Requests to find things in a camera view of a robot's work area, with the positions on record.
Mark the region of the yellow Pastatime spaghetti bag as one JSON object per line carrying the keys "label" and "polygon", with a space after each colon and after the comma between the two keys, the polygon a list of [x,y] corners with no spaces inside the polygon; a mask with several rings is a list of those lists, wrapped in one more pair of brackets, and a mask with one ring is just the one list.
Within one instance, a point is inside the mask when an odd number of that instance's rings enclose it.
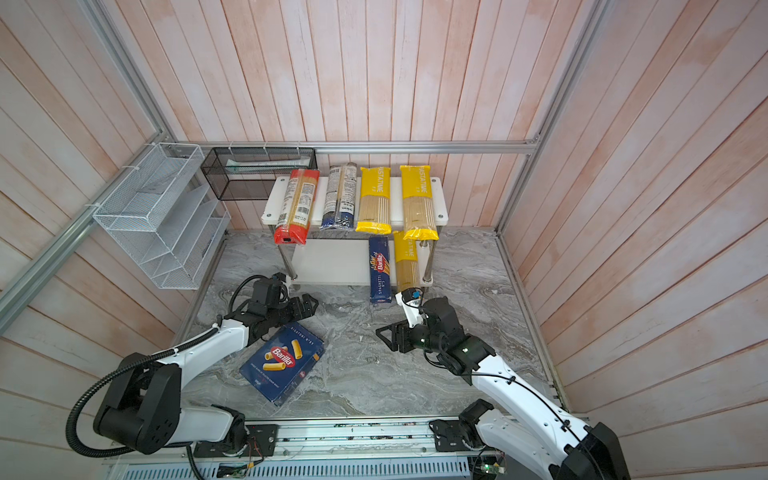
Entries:
{"label": "yellow Pastatime spaghetti bag", "polygon": [[416,241],[406,239],[405,233],[402,231],[395,231],[393,233],[393,239],[397,292],[420,287],[421,277],[419,274]]}
{"label": "yellow Pastatime spaghetti bag", "polygon": [[360,203],[356,231],[374,235],[389,235],[390,168],[362,168]]}
{"label": "yellow Pastatime spaghetti bag", "polygon": [[437,241],[430,166],[400,167],[406,240]]}

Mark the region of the blue-end spaghetti bag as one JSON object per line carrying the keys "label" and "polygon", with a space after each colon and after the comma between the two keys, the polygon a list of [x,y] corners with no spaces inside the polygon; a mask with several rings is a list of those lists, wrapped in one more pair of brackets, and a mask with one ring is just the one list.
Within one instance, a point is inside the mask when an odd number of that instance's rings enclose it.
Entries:
{"label": "blue-end spaghetti bag", "polygon": [[357,172],[357,165],[351,162],[330,170],[323,202],[321,230],[354,229]]}

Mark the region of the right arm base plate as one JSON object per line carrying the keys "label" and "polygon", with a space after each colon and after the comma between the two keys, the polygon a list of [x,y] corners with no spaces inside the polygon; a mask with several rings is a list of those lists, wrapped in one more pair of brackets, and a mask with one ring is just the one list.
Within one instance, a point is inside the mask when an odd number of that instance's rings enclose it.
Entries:
{"label": "right arm base plate", "polygon": [[511,452],[519,444],[514,425],[498,411],[488,411],[477,418],[437,419],[428,423],[438,452]]}

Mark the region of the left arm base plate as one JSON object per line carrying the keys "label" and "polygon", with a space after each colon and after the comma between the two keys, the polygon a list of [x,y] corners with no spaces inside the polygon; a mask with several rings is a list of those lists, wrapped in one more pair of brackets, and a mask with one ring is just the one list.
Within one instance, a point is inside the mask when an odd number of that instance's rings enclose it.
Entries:
{"label": "left arm base plate", "polygon": [[277,433],[277,424],[233,425],[219,442],[198,442],[193,455],[196,458],[270,457],[274,455]]}

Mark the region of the blue Barilla spaghetti box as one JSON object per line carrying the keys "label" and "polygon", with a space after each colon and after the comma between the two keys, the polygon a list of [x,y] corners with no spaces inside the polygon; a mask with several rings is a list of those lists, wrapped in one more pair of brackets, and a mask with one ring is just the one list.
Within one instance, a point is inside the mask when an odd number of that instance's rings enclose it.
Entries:
{"label": "blue Barilla spaghetti box", "polygon": [[369,238],[370,301],[372,304],[390,303],[392,300],[389,243],[386,236]]}

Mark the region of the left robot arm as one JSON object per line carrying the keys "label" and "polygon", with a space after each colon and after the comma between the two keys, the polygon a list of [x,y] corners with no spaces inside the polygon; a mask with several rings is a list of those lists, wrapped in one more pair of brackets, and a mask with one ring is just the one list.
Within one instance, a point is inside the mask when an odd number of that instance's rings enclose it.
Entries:
{"label": "left robot arm", "polygon": [[[99,379],[70,411],[65,438],[76,453],[90,458],[130,452],[153,454],[166,447],[217,444],[226,456],[242,454],[249,431],[244,415],[224,406],[189,407],[183,388],[223,358],[246,349],[271,329],[314,316],[319,302],[309,294],[292,297],[282,273],[252,275],[249,298],[230,298],[227,310],[203,333],[151,355],[134,353]],[[99,392],[105,394],[94,417],[96,434],[115,442],[110,449],[86,445],[78,435],[79,417]]]}

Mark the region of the blue Barilla rigatoni box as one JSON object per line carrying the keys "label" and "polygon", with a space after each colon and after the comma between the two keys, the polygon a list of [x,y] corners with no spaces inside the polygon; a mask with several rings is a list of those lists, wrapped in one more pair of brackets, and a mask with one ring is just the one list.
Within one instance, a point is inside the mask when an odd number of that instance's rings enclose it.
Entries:
{"label": "blue Barilla rigatoni box", "polygon": [[325,352],[324,342],[298,323],[281,327],[239,369],[276,407],[281,406]]}

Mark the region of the red-end spaghetti bag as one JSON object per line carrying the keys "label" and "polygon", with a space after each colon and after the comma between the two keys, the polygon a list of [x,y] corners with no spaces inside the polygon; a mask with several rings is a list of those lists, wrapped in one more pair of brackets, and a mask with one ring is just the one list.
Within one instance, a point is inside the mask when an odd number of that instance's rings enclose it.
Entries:
{"label": "red-end spaghetti bag", "polygon": [[276,244],[306,243],[319,177],[314,169],[292,171],[273,234]]}

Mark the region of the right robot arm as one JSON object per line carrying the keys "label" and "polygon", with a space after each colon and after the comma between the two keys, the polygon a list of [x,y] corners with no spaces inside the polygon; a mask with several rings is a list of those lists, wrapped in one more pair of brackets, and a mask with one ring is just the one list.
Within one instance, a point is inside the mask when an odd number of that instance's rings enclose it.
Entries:
{"label": "right robot arm", "polygon": [[557,406],[518,376],[489,344],[464,331],[445,297],[418,288],[396,296],[405,320],[377,329],[393,352],[423,351],[433,366],[487,395],[459,417],[465,441],[515,459],[541,479],[627,479],[618,436]]}

